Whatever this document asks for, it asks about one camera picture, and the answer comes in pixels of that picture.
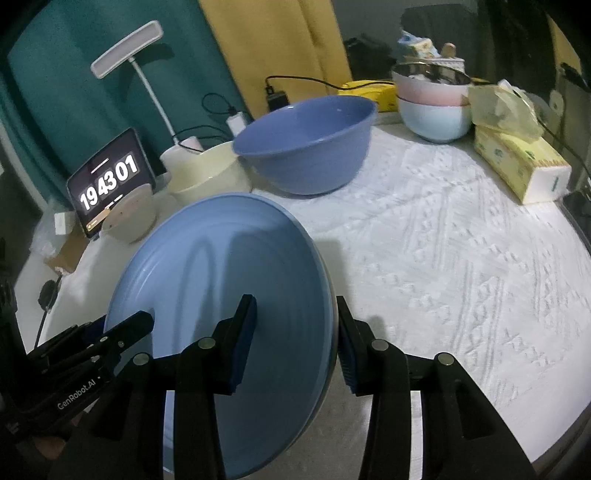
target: beige bowl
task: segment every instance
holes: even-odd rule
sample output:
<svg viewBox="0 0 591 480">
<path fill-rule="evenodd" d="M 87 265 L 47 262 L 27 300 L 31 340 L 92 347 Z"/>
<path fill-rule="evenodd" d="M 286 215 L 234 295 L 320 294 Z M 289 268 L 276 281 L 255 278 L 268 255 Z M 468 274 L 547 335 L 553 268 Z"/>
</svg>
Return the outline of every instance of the beige bowl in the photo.
<svg viewBox="0 0 591 480">
<path fill-rule="evenodd" d="M 227 192 L 250 192 L 251 181 L 232 150 L 233 142 L 217 145 L 176 166 L 167 186 L 181 205 Z"/>
<path fill-rule="evenodd" d="M 423 76 L 430 82 L 411 78 Z M 471 78 L 459 70 L 427 63 L 400 63 L 392 68 L 392 80 L 399 98 L 434 106 L 464 106 L 468 101 Z"/>
<path fill-rule="evenodd" d="M 103 222 L 100 234 L 131 244 L 148 234 L 157 216 L 152 186 L 145 183 L 115 204 Z"/>
</svg>

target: stacked bowls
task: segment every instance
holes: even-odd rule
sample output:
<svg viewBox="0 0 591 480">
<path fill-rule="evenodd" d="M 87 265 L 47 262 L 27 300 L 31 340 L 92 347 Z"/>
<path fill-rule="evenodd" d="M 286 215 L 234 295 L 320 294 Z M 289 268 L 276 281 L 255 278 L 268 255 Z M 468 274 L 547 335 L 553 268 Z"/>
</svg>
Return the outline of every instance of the stacked bowls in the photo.
<svg viewBox="0 0 591 480">
<path fill-rule="evenodd" d="M 472 81 L 465 73 L 436 64 L 400 63 L 392 68 L 392 79 L 402 121 L 417 135 L 447 143 L 470 130 Z"/>
</svg>

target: digital clock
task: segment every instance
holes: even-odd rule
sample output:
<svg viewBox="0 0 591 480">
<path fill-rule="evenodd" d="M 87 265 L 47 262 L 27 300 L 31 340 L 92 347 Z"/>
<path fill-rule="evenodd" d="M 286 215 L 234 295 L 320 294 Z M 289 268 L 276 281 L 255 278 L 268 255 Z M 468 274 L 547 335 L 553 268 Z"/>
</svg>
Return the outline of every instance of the digital clock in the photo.
<svg viewBox="0 0 591 480">
<path fill-rule="evenodd" d="M 68 179 L 68 193 L 86 236 L 96 235 L 113 205 L 144 183 L 154 187 L 154 173 L 135 131 L 128 129 Z"/>
</svg>

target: small cardboard box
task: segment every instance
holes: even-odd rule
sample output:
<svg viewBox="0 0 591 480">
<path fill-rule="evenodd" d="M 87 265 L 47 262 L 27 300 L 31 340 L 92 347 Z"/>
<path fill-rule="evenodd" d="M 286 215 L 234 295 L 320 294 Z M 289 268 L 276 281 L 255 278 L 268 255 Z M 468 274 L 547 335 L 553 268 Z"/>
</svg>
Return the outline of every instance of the small cardboard box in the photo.
<svg viewBox="0 0 591 480">
<path fill-rule="evenodd" d="M 474 148 L 524 205 L 553 202 L 567 193 L 571 167 L 543 138 L 529 143 L 476 126 Z"/>
<path fill-rule="evenodd" d="M 53 258 L 46 258 L 45 264 L 54 270 L 62 268 L 68 273 L 74 273 L 88 243 L 82 227 L 76 222 L 60 252 Z"/>
</svg>

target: yellow curtain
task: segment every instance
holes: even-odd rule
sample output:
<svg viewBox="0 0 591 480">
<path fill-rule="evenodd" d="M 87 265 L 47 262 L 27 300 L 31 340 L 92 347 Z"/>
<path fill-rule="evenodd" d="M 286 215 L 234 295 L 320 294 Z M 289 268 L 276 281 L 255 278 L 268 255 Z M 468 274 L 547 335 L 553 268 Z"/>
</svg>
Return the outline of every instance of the yellow curtain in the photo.
<svg viewBox="0 0 591 480">
<path fill-rule="evenodd" d="M 556 68 L 560 67 L 562 62 L 567 63 L 572 68 L 581 73 L 581 61 L 579 56 L 574 51 L 573 46 L 562 33 L 562 30 L 556 25 L 554 20 L 548 15 L 548 24 L 550 25 L 550 34 L 552 35 L 552 43 L 554 44 L 554 59 L 556 60 Z"/>
<path fill-rule="evenodd" d="M 269 75 L 314 77 L 334 85 L 351 80 L 330 0 L 199 2 L 253 117 L 267 112 Z M 305 80 L 272 80 L 272 85 L 292 103 L 334 93 Z"/>
</svg>

